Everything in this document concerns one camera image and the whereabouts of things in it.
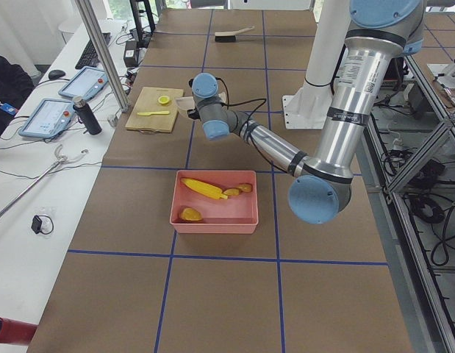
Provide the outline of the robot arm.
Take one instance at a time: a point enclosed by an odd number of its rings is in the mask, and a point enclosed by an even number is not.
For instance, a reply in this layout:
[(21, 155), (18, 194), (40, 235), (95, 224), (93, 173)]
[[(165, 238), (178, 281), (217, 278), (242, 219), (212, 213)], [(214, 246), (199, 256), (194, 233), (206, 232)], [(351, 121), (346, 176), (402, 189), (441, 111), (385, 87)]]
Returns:
[(253, 145), (295, 177), (288, 202), (298, 218), (310, 224), (332, 220), (351, 199), (351, 161), (391, 60), (421, 48), (425, 9), (425, 1), (350, 3), (351, 24), (344, 33), (348, 53), (313, 155), (248, 114), (224, 107), (217, 80), (208, 73), (198, 74), (191, 84), (204, 134), (217, 140), (233, 133)]

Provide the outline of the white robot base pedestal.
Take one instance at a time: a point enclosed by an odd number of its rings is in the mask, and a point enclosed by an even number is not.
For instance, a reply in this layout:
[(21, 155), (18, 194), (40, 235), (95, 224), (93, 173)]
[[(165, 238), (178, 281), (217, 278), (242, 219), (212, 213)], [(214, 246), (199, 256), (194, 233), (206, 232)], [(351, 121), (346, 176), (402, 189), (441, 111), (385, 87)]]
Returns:
[(351, 16), (349, 1), (323, 3), (304, 84), (293, 96), (283, 96), (287, 129), (322, 129), (332, 102), (331, 82)]

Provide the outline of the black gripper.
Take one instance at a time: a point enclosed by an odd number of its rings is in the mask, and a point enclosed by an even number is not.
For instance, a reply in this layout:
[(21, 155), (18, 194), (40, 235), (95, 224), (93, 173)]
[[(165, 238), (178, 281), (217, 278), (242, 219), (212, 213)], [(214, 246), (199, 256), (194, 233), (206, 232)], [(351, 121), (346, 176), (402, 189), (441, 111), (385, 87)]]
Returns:
[(187, 110), (188, 118), (200, 118), (199, 112), (196, 108)]

